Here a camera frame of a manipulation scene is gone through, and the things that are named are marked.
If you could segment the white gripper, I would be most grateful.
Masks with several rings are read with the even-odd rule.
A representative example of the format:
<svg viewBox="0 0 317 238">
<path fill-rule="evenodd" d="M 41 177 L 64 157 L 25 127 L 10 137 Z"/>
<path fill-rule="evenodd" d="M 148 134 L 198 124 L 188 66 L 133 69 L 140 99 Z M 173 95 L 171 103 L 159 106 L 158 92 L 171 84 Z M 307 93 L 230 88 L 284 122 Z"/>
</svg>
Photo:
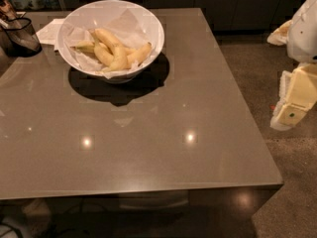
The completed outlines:
<svg viewBox="0 0 317 238">
<path fill-rule="evenodd" d="M 278 131 L 294 128 L 317 102 L 317 0 L 306 0 L 292 20 L 288 20 L 267 37 L 267 42 L 287 46 L 290 58 L 301 63 L 293 72 L 280 78 L 279 101 L 270 127 Z"/>
</svg>

